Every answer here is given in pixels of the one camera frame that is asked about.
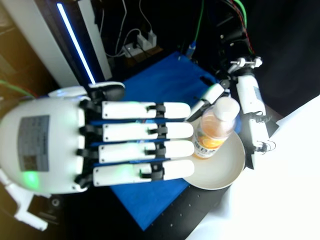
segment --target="blue mat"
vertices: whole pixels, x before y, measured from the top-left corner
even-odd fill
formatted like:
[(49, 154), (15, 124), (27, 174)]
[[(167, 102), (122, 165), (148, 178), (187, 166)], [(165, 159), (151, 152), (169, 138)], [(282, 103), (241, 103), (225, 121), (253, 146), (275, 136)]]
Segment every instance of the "blue mat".
[[(191, 107), (216, 79), (184, 56), (173, 53), (124, 82), (124, 101), (184, 102)], [(145, 230), (189, 184), (181, 179), (112, 186), (111, 189)]]

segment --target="round plate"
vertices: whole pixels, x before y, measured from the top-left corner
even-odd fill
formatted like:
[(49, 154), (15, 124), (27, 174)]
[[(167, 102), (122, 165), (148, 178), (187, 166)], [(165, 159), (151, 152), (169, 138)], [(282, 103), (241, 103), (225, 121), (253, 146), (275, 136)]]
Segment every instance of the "round plate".
[[(199, 120), (191, 123), (197, 127)], [(208, 159), (186, 157), (194, 163), (194, 173), (185, 177), (191, 185), (205, 190), (218, 190), (231, 185), (245, 167), (246, 155), (239, 136), (233, 132), (220, 149)]]

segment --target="bottle cap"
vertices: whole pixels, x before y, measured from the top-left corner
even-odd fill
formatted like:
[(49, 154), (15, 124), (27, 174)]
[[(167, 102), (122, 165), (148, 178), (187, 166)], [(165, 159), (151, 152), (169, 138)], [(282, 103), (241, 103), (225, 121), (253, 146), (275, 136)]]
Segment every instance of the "bottle cap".
[(239, 103), (231, 97), (220, 97), (213, 106), (214, 115), (221, 121), (232, 121), (240, 111)]

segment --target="led light strip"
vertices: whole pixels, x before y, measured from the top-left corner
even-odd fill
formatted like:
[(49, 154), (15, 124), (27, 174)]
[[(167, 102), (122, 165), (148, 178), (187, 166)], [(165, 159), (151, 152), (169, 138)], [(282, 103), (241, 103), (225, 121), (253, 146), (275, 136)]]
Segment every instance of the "led light strip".
[(78, 43), (77, 38), (76, 38), (76, 36), (75, 36), (75, 33), (74, 33), (74, 31), (72, 30), (72, 27), (71, 27), (71, 25), (70, 25), (70, 22), (69, 22), (69, 20), (68, 20), (68, 17), (67, 17), (67, 15), (66, 15), (66, 12), (65, 12), (65, 10), (64, 10), (63, 5), (62, 5), (61, 3), (57, 3), (56, 5), (57, 5), (57, 7), (58, 7), (58, 9), (59, 9), (59, 12), (60, 12), (61, 17), (62, 17), (62, 19), (63, 19), (63, 21), (64, 21), (65, 26), (66, 26), (66, 28), (68, 29), (68, 32), (69, 32), (70, 37), (71, 37), (71, 39), (72, 39), (72, 42), (73, 42), (73, 44), (74, 44), (74, 46), (75, 46), (75, 48), (76, 48), (76, 50), (77, 50), (77, 52), (78, 52), (78, 54), (79, 54), (79, 56), (80, 56), (80, 59), (81, 59), (81, 61), (82, 61), (82, 64), (83, 64), (83, 66), (84, 66), (84, 68), (85, 68), (85, 70), (86, 70), (86, 72), (87, 72), (87, 74), (88, 74), (88, 76), (89, 76), (89, 78), (90, 78), (90, 80), (91, 80), (91, 83), (92, 83), (92, 84), (96, 84), (96, 81), (95, 81), (95, 79), (94, 79), (94, 76), (92, 75), (92, 73), (91, 73), (91, 71), (90, 71), (90, 68), (89, 68), (89, 66), (88, 66), (88, 64), (87, 64), (87, 61), (86, 61), (86, 59), (85, 59), (85, 56), (84, 56), (84, 54), (82, 53), (82, 50), (81, 50), (81, 48), (80, 48), (80, 46), (79, 46), (79, 43)]

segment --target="orange juice bottle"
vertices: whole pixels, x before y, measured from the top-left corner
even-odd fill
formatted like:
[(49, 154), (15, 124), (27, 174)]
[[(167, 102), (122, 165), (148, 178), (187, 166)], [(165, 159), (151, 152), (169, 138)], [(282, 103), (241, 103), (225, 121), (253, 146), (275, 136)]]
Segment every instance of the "orange juice bottle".
[(239, 111), (239, 103), (224, 96), (203, 113), (192, 138), (195, 158), (208, 159), (216, 153), (235, 129)]

